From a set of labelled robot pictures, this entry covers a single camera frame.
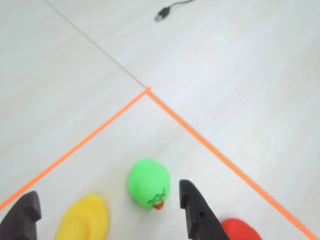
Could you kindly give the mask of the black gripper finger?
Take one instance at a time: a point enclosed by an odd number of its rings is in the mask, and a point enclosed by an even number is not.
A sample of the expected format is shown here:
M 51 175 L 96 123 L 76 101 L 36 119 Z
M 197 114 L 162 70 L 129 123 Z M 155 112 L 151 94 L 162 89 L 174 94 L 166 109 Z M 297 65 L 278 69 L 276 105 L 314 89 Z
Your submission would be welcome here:
M 179 181 L 180 208 L 185 210 L 190 240 L 228 240 L 229 237 L 197 187 L 187 179 Z
M 36 240 L 37 221 L 42 218 L 38 193 L 33 190 L 22 195 L 0 223 L 2 240 Z

